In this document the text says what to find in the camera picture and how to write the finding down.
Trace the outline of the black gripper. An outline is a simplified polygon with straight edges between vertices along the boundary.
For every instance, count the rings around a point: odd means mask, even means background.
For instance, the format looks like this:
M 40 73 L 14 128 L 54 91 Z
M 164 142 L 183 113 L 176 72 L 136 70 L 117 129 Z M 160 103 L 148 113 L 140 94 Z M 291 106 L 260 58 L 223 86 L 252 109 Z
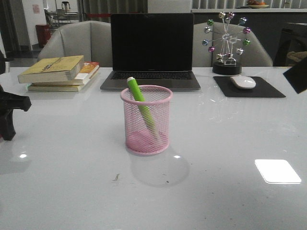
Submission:
M 27 112 L 31 105 L 28 96 L 5 92 L 0 86 L 0 136 L 4 140 L 12 140 L 16 134 L 13 126 L 13 110 L 21 109 Z
M 301 61 L 283 73 L 294 91 L 299 94 L 307 89 L 307 62 Z

